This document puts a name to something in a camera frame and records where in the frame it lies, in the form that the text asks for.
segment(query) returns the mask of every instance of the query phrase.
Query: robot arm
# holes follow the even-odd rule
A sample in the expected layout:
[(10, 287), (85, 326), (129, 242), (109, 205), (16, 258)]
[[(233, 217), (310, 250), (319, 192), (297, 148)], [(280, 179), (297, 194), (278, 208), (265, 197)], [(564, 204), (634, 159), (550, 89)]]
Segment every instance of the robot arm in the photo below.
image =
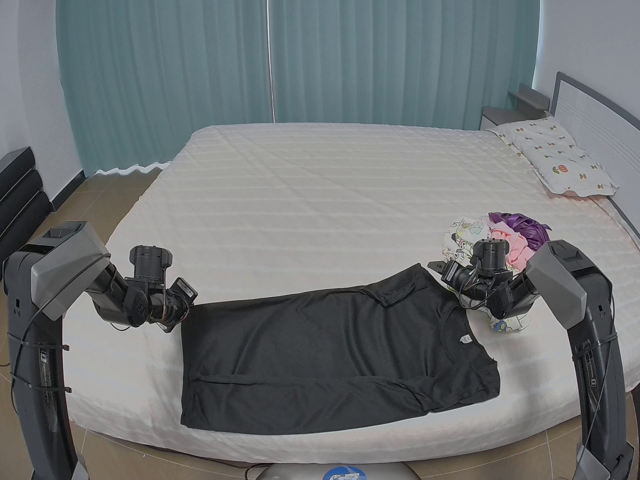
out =
[(12, 254), (4, 264), (12, 395), (35, 480), (88, 478), (75, 452), (67, 414), (61, 316), (82, 292), (101, 318), (139, 327), (156, 323), (171, 332), (197, 297), (184, 279), (165, 286), (171, 253), (137, 246), (123, 278), (86, 222), (68, 221)]
[(578, 380), (582, 446), (576, 479), (628, 478), (634, 450), (626, 441), (625, 382), (611, 311), (612, 284), (577, 247), (547, 242), (513, 276), (508, 243), (482, 240), (471, 265), (430, 262), (455, 291), (481, 301), (498, 319), (524, 314), (538, 297), (567, 330)]

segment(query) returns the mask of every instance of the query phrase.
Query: nightstand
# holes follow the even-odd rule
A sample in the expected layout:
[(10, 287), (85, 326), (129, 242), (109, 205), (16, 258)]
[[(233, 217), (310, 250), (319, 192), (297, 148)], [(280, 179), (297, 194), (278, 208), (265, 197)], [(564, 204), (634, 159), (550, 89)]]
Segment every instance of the nightstand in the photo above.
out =
[(515, 110), (498, 107), (483, 107), (480, 130), (487, 130), (504, 123), (524, 121), (526, 119), (542, 119), (549, 108), (549, 98), (538, 91), (520, 84), (517, 93), (509, 91), (514, 98)]

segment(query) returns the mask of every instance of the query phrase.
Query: floral pillow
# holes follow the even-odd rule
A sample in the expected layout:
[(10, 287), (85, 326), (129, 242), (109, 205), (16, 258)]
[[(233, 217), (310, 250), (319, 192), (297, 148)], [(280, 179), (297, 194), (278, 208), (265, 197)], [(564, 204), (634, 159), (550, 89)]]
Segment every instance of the floral pillow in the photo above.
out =
[(554, 194), (613, 195), (618, 188), (553, 116), (501, 124), (490, 131), (516, 149)]

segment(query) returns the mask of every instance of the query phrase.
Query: curtain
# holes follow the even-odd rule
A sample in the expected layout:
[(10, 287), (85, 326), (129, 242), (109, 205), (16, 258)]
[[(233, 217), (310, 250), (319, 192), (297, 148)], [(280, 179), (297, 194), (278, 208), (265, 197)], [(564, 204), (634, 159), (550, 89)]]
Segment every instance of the curtain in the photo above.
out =
[(269, 0), (277, 122), (477, 129), (531, 84), (540, 0)]
[(169, 161), (212, 124), (271, 122), (266, 0), (57, 0), (85, 174)]

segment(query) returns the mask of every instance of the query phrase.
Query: mattress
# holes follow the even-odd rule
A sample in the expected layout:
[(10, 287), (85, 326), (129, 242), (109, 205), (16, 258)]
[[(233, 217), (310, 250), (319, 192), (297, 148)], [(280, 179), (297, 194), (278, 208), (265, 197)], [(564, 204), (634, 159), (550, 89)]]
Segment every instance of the mattress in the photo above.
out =
[[(129, 249), (173, 253), (197, 302), (369, 284), (442, 258), (460, 215), (524, 212), (552, 239), (580, 247), (610, 277), (626, 389), (640, 381), (640, 252), (606, 200), (549, 194), (490, 132), (361, 124), (208, 127), (133, 206), (108, 242), (132, 275)], [(538, 300), (531, 324), (494, 333), (470, 312), (496, 359), (498, 397), (378, 426), (302, 435), (240, 435), (180, 425), (180, 332), (117, 332), (82, 295), (65, 324), (73, 421), (92, 431), (240, 461), (421, 460), (508, 444), (579, 414), (566, 332)]]

